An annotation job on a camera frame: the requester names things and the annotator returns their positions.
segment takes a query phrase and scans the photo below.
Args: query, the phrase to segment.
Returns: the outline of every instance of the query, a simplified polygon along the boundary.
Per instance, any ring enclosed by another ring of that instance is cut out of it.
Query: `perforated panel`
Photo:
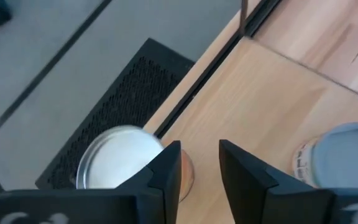
[[[149,39],[36,181],[40,189],[74,189],[80,159],[103,131],[122,124],[143,127],[193,66]]]

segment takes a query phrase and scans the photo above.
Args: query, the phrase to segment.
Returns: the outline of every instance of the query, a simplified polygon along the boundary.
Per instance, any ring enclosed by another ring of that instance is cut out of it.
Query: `light blue lid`
[[[326,133],[313,149],[312,169],[320,187],[358,187],[358,123]]]

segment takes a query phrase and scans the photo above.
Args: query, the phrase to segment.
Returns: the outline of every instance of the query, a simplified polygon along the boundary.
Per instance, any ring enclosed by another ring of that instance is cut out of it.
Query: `white lid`
[[[143,169],[163,146],[134,126],[120,126],[98,136],[81,159],[77,188],[113,189]]]

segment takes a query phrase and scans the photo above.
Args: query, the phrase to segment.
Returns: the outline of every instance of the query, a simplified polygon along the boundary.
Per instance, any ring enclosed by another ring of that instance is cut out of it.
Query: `gray floor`
[[[101,0],[6,0],[13,19],[0,27],[0,115]]]
[[[197,60],[238,9],[238,0],[114,0],[0,129],[2,186],[35,188],[147,38]]]

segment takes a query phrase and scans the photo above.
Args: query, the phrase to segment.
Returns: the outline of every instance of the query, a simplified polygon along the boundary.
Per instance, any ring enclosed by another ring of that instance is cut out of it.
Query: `wooden tabletop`
[[[358,0],[282,0],[255,39],[358,91]]]
[[[205,61],[201,58],[195,68]],[[197,76],[195,71],[188,75]],[[147,131],[158,128],[191,78],[168,97]],[[195,167],[195,183],[179,205],[178,223],[234,222],[219,171],[220,139],[291,174],[299,145],[351,121],[358,121],[357,93],[243,38],[162,138],[164,145],[180,140]]]

